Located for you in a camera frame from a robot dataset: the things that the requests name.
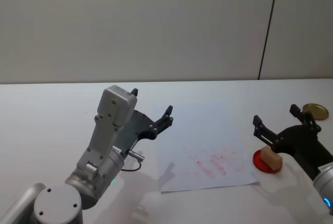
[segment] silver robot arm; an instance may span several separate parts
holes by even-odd
[[[82,224],[82,210],[98,202],[128,155],[141,167],[144,157],[133,151],[136,143],[153,140],[172,125],[172,106],[156,122],[134,110],[137,92],[116,85],[105,89],[89,146],[65,184],[52,188],[35,184],[4,213],[0,224]]]

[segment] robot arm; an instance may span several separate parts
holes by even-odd
[[[154,122],[134,109],[137,93],[116,85],[105,89],[89,146],[65,184],[53,188],[35,184],[4,213],[0,224],[82,224],[82,210],[98,202],[128,155],[141,167],[144,157],[133,151],[136,143],[153,140],[172,125],[172,106]]]
[[[333,215],[333,156],[318,141],[321,127],[316,124],[309,112],[301,112],[291,105],[290,113],[299,119],[302,125],[289,127],[275,134],[262,123],[259,116],[253,118],[254,135],[271,147],[275,153],[291,155],[313,180],[313,185],[323,198]]]

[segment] blue indicator light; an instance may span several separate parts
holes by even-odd
[[[329,201],[328,198],[324,198],[323,200],[328,207],[331,207],[331,202]]]

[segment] black line on wall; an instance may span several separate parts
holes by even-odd
[[[273,15],[273,10],[274,10],[274,4],[275,4],[275,0],[273,0],[273,2],[272,2],[272,8],[271,8],[270,20],[268,22],[268,27],[267,27],[267,32],[266,32],[266,39],[265,39],[265,44],[264,44],[264,50],[262,52],[262,57],[261,57],[261,62],[260,62],[260,69],[259,69],[259,74],[258,74],[258,80],[260,80],[261,68],[262,68],[262,63],[264,61],[264,56],[265,56],[265,51],[266,51],[268,34],[270,32],[270,27],[271,27],[271,22],[272,22],[272,15]]]

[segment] white wall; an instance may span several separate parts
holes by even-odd
[[[333,77],[333,0],[276,0],[261,79]]]
[[[255,79],[272,0],[0,0],[0,83]]]

